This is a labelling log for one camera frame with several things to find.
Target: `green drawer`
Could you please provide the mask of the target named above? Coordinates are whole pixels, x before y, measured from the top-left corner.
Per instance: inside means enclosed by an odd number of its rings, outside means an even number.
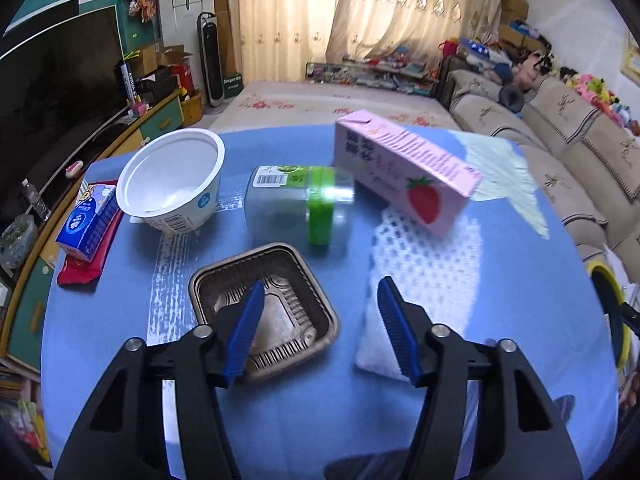
[[[22,290],[7,347],[9,355],[36,370],[40,370],[42,323],[52,279],[53,270],[38,258]]]
[[[149,117],[142,126],[142,138],[149,137],[150,140],[157,139],[161,135],[177,130],[182,125],[182,109],[180,99],[172,99],[155,114]]]

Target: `blue box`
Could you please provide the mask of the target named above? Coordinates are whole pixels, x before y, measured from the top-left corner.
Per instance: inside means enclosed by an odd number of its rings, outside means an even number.
[[[115,195],[115,186],[89,184],[89,189],[78,197],[76,207],[56,238],[66,254],[86,262],[94,259],[109,222],[118,211]]]

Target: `strawberry picture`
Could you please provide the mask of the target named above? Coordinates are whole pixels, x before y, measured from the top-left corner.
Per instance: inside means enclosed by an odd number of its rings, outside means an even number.
[[[433,182],[424,177],[407,179],[409,202],[427,224],[434,223],[440,214],[440,195]]]

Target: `green lid band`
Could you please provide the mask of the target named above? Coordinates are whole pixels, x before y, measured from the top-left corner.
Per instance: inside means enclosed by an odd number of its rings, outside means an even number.
[[[334,168],[309,167],[309,242],[328,245],[334,221]]]

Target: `picture frame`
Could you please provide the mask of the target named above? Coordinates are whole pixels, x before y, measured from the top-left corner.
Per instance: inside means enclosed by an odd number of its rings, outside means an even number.
[[[640,86],[640,47],[629,31],[626,32],[626,47],[620,72]]]

